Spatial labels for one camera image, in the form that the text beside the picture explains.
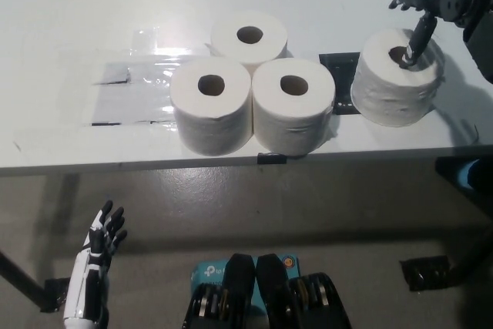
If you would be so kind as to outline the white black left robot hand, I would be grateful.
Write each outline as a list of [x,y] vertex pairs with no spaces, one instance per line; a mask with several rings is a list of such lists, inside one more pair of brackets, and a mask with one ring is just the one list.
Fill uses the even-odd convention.
[[122,229],[124,209],[112,211],[112,207],[109,200],[96,214],[75,258],[63,314],[66,328],[108,327],[108,273],[113,256],[127,236]]

